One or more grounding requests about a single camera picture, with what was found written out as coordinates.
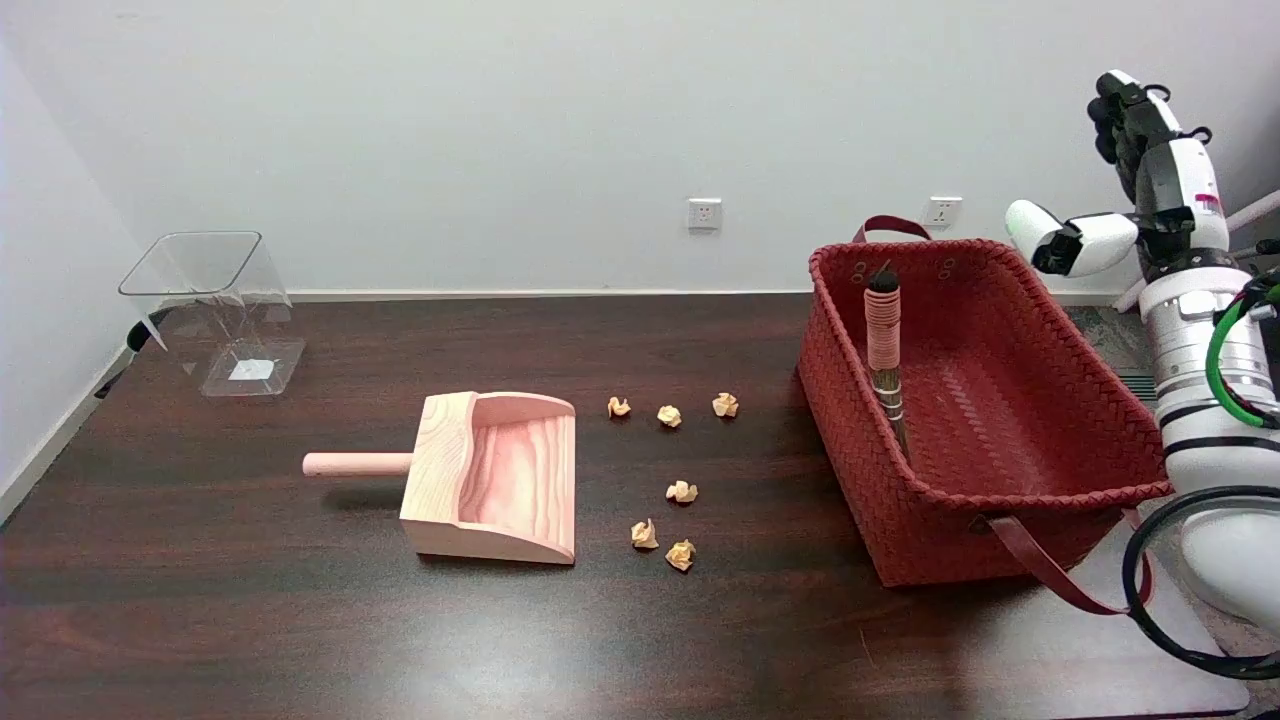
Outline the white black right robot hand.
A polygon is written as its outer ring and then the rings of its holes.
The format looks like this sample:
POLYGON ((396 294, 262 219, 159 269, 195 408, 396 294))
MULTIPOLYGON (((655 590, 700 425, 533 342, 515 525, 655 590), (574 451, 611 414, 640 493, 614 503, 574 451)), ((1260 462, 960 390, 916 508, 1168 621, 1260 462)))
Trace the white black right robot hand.
POLYGON ((1188 252, 1225 251, 1229 229, 1206 127, 1184 129, 1162 85, 1143 85, 1123 70, 1103 73, 1087 105, 1094 150, 1115 169, 1130 211, 1056 218, 1029 200, 1004 218, 1012 246, 1046 275, 1080 278, 1106 272, 1130 255, 1140 269, 1179 263, 1188 252))

